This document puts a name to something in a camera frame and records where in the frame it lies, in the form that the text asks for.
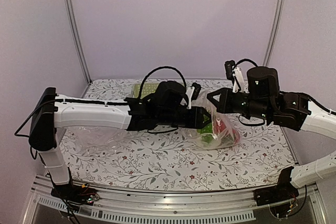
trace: enclosure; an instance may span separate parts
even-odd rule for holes
[[[45,174],[43,165],[31,159],[28,143],[13,134],[46,87],[73,97],[122,99],[152,69],[175,66],[188,84],[215,90],[232,85],[225,79],[226,60],[249,58],[277,69],[282,90],[305,92],[336,108],[335,0],[0,2],[3,224],[22,223],[34,179]],[[250,65],[241,68],[245,73]],[[178,76],[161,70],[153,78],[149,82]],[[92,157],[73,151],[71,131],[58,134],[75,180],[158,193],[273,185],[265,179],[270,172],[336,149],[334,140],[314,133],[274,125],[251,128],[230,119],[241,132],[240,144],[211,151],[196,151],[180,132],[139,132],[117,152]],[[335,185],[334,177],[317,182],[330,223],[336,219]]]

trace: vent grille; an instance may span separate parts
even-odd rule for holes
[[[41,205],[54,208],[60,211],[66,211],[66,205],[60,199],[39,196],[38,202]],[[213,217],[144,217],[130,216],[112,213],[105,210],[93,209],[91,215],[78,214],[97,220],[122,224],[221,224],[221,223],[241,223],[250,220],[256,220],[253,211],[244,211],[236,214],[227,214]]]

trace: metal frame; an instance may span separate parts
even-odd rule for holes
[[[79,37],[79,33],[78,33],[78,27],[77,27],[77,23],[76,23],[76,19],[75,19],[75,14],[73,12],[74,8],[72,6],[72,0],[64,0],[64,1],[65,1],[66,9],[67,9],[67,14],[68,14],[68,18],[69,18],[69,23],[70,23],[70,28],[71,28],[73,41],[75,43],[77,55],[78,55],[78,58],[79,58],[79,63],[80,63],[80,66],[82,68],[82,71],[83,71],[84,78],[85,78],[86,82],[91,83],[92,80],[91,80],[91,77],[90,77],[88,65],[86,63],[85,56],[84,56],[84,51],[83,51],[82,44],[81,44],[81,41],[80,41],[80,37]]]
[[[270,62],[270,57],[273,51],[273,47],[275,44],[275,40],[276,40],[276,36],[277,36],[277,32],[279,29],[279,24],[280,24],[280,18],[281,18],[281,13],[282,13],[282,8],[284,5],[284,1],[285,0],[277,0],[276,3],[276,11],[275,11],[275,16],[274,16],[274,21],[273,21],[273,25],[272,25],[272,29],[271,29],[271,34],[268,40],[268,44],[267,44],[267,49],[266,49],[266,53],[265,53],[265,57],[264,57],[264,61],[262,63],[263,66],[268,66],[269,62]],[[80,37],[79,37],[79,32],[78,32],[78,27],[77,27],[77,23],[76,23],[76,19],[75,19],[75,14],[74,14],[74,8],[72,5],[72,0],[65,0],[65,5],[66,5],[66,9],[67,9],[67,14],[68,14],[68,18],[69,18],[69,24],[70,24],[70,28],[71,28],[71,32],[72,32],[72,36],[73,36],[73,41],[75,43],[76,46],[76,51],[77,51],[77,55],[79,58],[79,62],[85,77],[85,80],[87,83],[91,83],[91,77],[90,77],[90,73],[89,73],[89,69],[88,69],[88,65],[86,63],[86,59],[84,56],[84,51],[82,48],[82,44],[80,41]]]
[[[278,29],[279,29],[280,18],[281,18],[282,8],[284,6],[284,1],[285,0],[277,0],[277,6],[276,6],[275,16],[273,20],[272,30],[271,30],[271,34],[268,40],[268,45],[267,45],[264,61],[262,63],[262,65],[265,67],[267,67],[270,62],[270,58],[272,55],[273,47],[274,47],[275,40],[277,37]]]
[[[253,200],[255,188],[231,191],[153,191],[91,184],[101,199],[92,207],[82,206],[80,216],[113,223],[152,224],[202,224],[239,223],[254,220],[253,211],[268,208],[257,207]],[[50,195],[52,184],[44,176],[36,176],[30,191],[30,202],[24,214],[24,224],[31,224],[37,205],[45,205],[60,211],[65,206]],[[304,197],[299,189],[299,198]],[[318,224],[326,224],[324,207],[316,185],[308,186],[313,211]],[[284,204],[278,202],[271,206]]]

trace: black mount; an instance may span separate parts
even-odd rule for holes
[[[66,185],[55,185],[52,178],[51,182],[53,184],[53,189],[51,195],[64,200],[65,202],[75,202],[79,205],[93,205],[94,200],[91,200],[93,197],[97,197],[97,190],[94,188],[76,186],[72,182],[71,172],[69,170],[69,183]]]
[[[290,174],[293,168],[293,166],[290,166],[281,171],[276,186],[261,188],[254,191],[254,200],[256,201],[257,206],[277,203],[291,199],[293,196],[299,196],[299,191],[290,183]]]

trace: floral tablecloth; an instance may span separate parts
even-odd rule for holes
[[[231,86],[225,80],[187,82],[194,81],[209,90]],[[85,98],[125,98],[131,95],[133,84],[140,82],[96,80]],[[60,147],[73,178],[84,182],[152,190],[240,189],[276,183],[280,170],[294,164],[281,129],[274,125],[246,127],[237,115],[228,116],[242,139],[221,150],[200,150],[180,130],[156,135],[133,132],[118,142],[117,150],[107,148],[87,155],[77,153],[76,136],[67,131]]]

